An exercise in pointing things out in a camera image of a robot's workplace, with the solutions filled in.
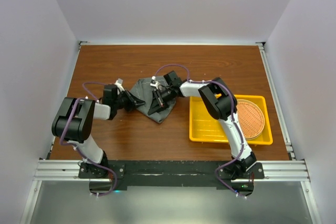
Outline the grey cloth napkin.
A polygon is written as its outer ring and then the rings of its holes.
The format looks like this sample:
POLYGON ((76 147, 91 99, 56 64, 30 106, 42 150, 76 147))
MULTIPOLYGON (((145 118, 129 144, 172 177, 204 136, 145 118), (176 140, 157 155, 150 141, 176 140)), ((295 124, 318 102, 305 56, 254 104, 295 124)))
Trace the grey cloth napkin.
POLYGON ((139 79, 135 83, 135 85, 131 88, 130 92, 135 97, 145 102, 145 105, 138 107, 137 110, 140 111, 142 114, 144 114, 146 117, 155 121, 156 123, 161 124, 172 112, 176 104, 176 99, 173 99, 168 102, 169 106, 167 109, 161 112, 155 112, 151 115, 148 115, 148 111, 150 109, 152 98, 153 98, 152 88, 150 87, 150 81, 151 81, 151 77, 139 79))

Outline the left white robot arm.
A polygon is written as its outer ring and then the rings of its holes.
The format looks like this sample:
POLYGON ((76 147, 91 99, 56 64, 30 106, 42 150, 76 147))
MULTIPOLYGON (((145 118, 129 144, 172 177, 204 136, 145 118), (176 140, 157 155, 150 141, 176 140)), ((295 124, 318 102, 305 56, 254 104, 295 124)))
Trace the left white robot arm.
POLYGON ((145 101, 132 95, 121 84, 106 84, 102 97, 97 100, 65 97, 51 131, 59 138, 60 145, 72 146, 81 155, 85 172, 90 171, 97 178, 115 178, 106 153, 91 135, 93 121, 112 120, 118 110, 130 112, 142 105, 145 105, 145 101))

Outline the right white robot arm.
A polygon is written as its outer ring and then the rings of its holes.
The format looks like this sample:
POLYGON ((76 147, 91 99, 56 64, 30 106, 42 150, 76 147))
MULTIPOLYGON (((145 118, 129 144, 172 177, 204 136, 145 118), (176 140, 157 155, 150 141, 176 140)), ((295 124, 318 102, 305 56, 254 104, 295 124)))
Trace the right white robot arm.
POLYGON ((221 125, 228 139, 232 160, 216 169, 231 173, 234 178, 246 178, 253 171, 257 159, 248 145, 238 120, 237 99, 221 78, 208 81, 181 80, 175 71, 164 75, 163 86, 156 76, 150 80, 152 103, 148 115, 161 112, 177 97, 199 97, 209 115, 221 125))

